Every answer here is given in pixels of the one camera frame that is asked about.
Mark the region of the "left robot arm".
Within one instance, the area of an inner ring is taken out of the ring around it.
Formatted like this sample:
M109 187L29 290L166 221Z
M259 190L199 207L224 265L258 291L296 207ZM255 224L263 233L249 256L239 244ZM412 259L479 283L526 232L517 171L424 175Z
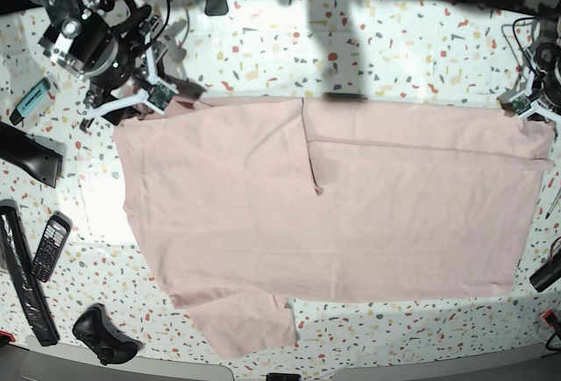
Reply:
M519 57L515 85L498 97L508 114L550 123L560 131L560 15L517 18L511 24Z

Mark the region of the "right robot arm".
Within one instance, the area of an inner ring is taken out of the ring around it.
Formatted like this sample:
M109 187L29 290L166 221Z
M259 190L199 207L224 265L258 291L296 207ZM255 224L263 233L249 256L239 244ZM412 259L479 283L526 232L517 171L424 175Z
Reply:
M30 0L50 25L39 44L45 56L89 83L82 131L98 118L113 125L129 117L164 114L181 91L167 75L163 40L169 18L135 0Z

